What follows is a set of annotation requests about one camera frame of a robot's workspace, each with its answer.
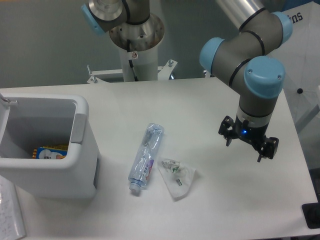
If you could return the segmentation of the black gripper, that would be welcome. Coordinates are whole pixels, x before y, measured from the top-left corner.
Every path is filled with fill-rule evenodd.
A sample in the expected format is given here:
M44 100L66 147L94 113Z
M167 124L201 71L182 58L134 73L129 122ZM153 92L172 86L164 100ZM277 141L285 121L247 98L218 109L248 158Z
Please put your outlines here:
M266 137L267 125L261 127L243 126L239 119L234 120L230 116L225 116L220 124L218 134L223 136L228 147L233 139L240 139L258 151L257 162L262 159L272 160L277 153L279 139L276 137Z

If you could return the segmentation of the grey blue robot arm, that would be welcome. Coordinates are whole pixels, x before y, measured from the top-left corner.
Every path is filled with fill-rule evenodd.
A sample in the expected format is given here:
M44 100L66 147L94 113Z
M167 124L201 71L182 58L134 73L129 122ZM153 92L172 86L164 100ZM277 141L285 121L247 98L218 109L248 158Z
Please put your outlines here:
M286 76L283 64L269 57L292 35L293 25L281 12L269 12L259 0L220 0L218 5L238 29L231 40L210 39L201 49L200 65L239 94L236 118L226 116L219 134L228 144L250 144L259 159L272 159L276 137L266 131ZM147 0L89 0L81 7L98 35L108 33L119 49L126 82L158 80L158 46L163 22Z

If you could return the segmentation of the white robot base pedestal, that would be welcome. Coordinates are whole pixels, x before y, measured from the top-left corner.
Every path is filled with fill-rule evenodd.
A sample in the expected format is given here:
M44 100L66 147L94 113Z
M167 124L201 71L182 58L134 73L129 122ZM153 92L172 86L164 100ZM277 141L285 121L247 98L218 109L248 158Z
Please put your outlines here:
M158 47L164 34L163 22L153 13L142 24L122 23L109 31L119 52L125 82L158 79Z

